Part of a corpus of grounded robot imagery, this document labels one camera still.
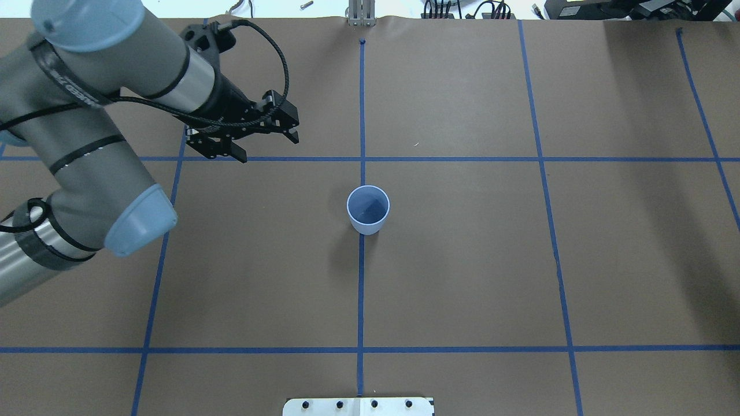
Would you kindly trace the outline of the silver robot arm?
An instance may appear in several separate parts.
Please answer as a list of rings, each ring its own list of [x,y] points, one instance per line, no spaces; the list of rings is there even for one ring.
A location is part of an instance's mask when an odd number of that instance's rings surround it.
[[[237,145],[254,133],[298,144],[289,82],[251,100],[220,71],[237,27],[191,24],[175,32],[140,1],[34,1],[34,30],[2,57],[2,143],[34,150],[59,184],[2,220],[2,305],[109,250],[127,257],[169,232],[173,204],[143,166],[106,107],[135,103],[187,126],[205,158],[247,161]]]

